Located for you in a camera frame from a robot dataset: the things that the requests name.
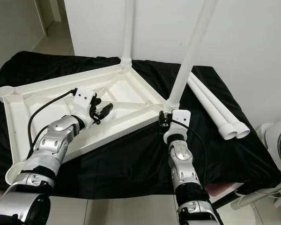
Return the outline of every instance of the black cloth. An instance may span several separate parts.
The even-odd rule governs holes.
[[[116,57],[19,52],[1,68],[0,87],[24,85],[118,63]],[[170,95],[179,67],[173,63],[133,61],[133,68],[165,99]],[[224,82],[212,67],[195,66],[193,72],[251,130],[243,139],[223,140],[186,86],[180,108],[191,111],[190,127],[201,136],[207,149],[205,184],[244,182],[252,190],[275,187],[281,181],[281,174]],[[191,133],[188,146],[202,180],[204,152],[199,140]],[[167,157],[167,147],[158,134],[156,122],[64,163],[57,176],[54,194],[88,199],[173,194]],[[11,164],[7,123],[0,102],[0,189],[7,187],[4,175]]]

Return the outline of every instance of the white tube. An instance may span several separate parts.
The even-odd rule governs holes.
[[[234,200],[233,202],[231,202],[231,208],[234,210],[237,210],[237,209],[244,207],[248,204],[251,204],[261,198],[264,198],[267,195],[276,193],[277,191],[280,191],[280,190],[281,190],[281,183],[278,184],[275,188],[260,189],[254,193],[241,197],[241,199],[238,198],[238,199]]]
[[[133,10],[134,0],[125,0],[125,16],[124,16],[124,46],[121,64],[131,66],[131,46],[133,33]]]
[[[237,131],[236,138],[243,138],[247,136],[250,129],[242,122],[240,122],[229,109],[191,72],[189,75],[193,82],[206,95],[209,101],[216,107],[228,123],[231,123]]]
[[[199,46],[206,33],[208,24],[214,12],[217,0],[205,0],[202,10],[200,12],[196,27],[192,34],[192,39],[189,43],[186,56],[184,57],[181,67],[179,69],[177,78],[175,80],[172,92],[169,99],[166,102],[165,110],[169,113],[173,109],[179,108],[179,101],[181,99],[183,90],[186,86],[189,73],[194,64],[194,58],[197,54]]]
[[[237,134],[235,128],[229,124],[225,118],[220,114],[220,112],[215,108],[215,106],[208,100],[200,88],[188,78],[188,85],[192,89],[193,93],[196,95],[197,99],[200,101],[202,106],[205,108],[206,112],[209,114],[213,122],[219,129],[219,133],[225,140],[229,140]]]

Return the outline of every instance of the black cable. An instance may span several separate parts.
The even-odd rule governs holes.
[[[29,146],[30,146],[30,150],[33,149],[32,147],[32,138],[31,138],[31,123],[32,123],[32,120],[33,118],[41,111],[43,110],[44,108],[46,108],[48,105],[52,104],[53,102],[56,102],[57,100],[67,96],[68,94],[73,94],[75,95],[76,94],[76,91],[77,89],[72,89],[72,90],[69,90],[68,92],[66,92],[65,94],[61,95],[61,96],[58,96],[57,98],[51,100],[50,102],[47,102],[45,105],[43,105],[42,107],[40,107],[39,109],[37,109],[33,114],[32,116],[30,117],[29,121],[28,121],[28,140],[29,140]]]
[[[197,134],[197,132],[195,132],[193,129],[189,128],[187,125],[185,125],[183,123],[180,123],[179,121],[176,121],[176,120],[170,120],[170,121],[173,122],[173,123],[177,123],[177,124],[183,126],[184,128],[186,128],[189,131],[192,131],[196,135],[198,140],[201,142],[201,145],[202,145],[203,150],[204,150],[204,168],[203,168],[203,182],[202,182],[202,184],[203,184],[203,186],[205,186],[206,168],[207,168],[207,151],[206,151],[206,147],[205,147],[204,142],[202,141],[201,137]]]
[[[33,143],[32,143],[32,147],[29,149],[29,153],[28,153],[28,156],[27,156],[26,159],[30,158],[30,156],[31,156],[32,153],[33,153],[33,148],[34,148],[34,146],[36,145],[39,136],[41,135],[41,133],[42,133],[44,130],[46,130],[46,129],[48,128],[48,126],[49,126],[49,125],[43,127],[43,128],[38,132],[36,138],[34,139],[34,141],[33,141]]]

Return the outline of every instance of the black fabric cover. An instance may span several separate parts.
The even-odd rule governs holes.
[[[0,70],[0,87],[19,86],[118,63],[119,58],[116,57],[88,58],[19,52]],[[179,64],[173,63],[133,61],[133,68],[165,99],[170,95],[179,67]],[[223,140],[191,89],[188,86],[185,88],[180,108],[191,111],[190,127],[201,136],[207,148],[205,183],[244,182],[251,190],[276,186],[281,181],[279,170],[215,70],[195,66],[193,72],[251,129],[251,133],[243,139]],[[194,167],[202,179],[203,148],[191,134],[188,146],[194,156]],[[173,194],[167,157],[167,147],[158,134],[158,125],[153,123],[64,163],[57,176],[54,194],[88,199]],[[4,175],[11,164],[7,123],[0,102],[1,190],[7,187]]]

